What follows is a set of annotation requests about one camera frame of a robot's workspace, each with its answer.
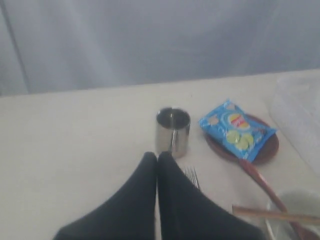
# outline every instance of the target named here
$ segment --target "chopsticks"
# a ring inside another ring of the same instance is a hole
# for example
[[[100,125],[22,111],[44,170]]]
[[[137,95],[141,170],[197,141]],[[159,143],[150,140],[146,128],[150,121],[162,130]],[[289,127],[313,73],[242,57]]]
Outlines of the chopsticks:
[[[320,225],[320,216],[291,214],[287,212],[269,211],[232,205],[232,213],[238,216],[277,219],[288,222],[300,222],[309,225]]]

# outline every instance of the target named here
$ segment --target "wooden plate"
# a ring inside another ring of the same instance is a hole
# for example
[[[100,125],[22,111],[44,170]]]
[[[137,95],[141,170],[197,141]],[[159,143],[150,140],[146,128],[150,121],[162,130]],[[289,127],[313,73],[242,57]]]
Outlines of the wooden plate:
[[[250,114],[247,114],[246,116],[260,124],[263,124],[269,127],[267,123],[265,123],[263,120],[261,120],[256,116],[253,116]],[[239,159],[233,153],[225,149],[224,146],[222,146],[219,142],[213,139],[209,134],[205,134],[205,139],[208,145],[211,147],[211,149],[215,151],[222,158],[229,161],[233,161],[233,162],[239,161]],[[277,154],[278,149],[279,149],[279,139],[277,135],[274,134],[266,141],[266,143],[261,148],[261,150],[259,151],[258,155],[255,157],[252,163],[254,165],[260,165],[270,161]]]

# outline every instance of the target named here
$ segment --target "blue snack bag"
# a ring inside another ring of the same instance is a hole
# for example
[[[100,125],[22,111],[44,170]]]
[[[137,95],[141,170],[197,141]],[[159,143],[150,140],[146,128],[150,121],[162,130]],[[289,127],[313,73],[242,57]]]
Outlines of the blue snack bag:
[[[250,119],[230,100],[209,112],[198,123],[227,150],[249,162],[254,161],[266,141],[277,131]]]

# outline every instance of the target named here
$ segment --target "white table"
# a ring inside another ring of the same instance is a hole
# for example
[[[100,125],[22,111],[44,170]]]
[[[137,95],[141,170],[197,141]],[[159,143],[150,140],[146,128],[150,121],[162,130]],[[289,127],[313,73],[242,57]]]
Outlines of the white table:
[[[282,74],[315,73],[320,71]],[[0,98],[0,239],[50,240],[60,227],[102,204],[143,153],[154,150],[155,115],[172,105],[191,115],[190,148],[178,164],[195,166],[203,192],[228,211],[232,204],[264,207],[268,197],[236,164],[212,152],[197,121],[230,97],[274,126],[268,105],[278,76]],[[261,173],[276,191],[320,192],[320,179],[277,134],[279,152],[259,167]],[[159,221],[156,228],[160,239]]]

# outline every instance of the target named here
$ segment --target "stainless steel cup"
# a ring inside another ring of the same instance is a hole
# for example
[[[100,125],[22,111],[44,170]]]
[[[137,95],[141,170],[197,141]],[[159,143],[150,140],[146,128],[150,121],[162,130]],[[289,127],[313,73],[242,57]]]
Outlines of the stainless steel cup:
[[[169,151],[177,159],[187,153],[190,132],[189,114],[177,107],[166,107],[156,115],[155,148],[158,154]]]

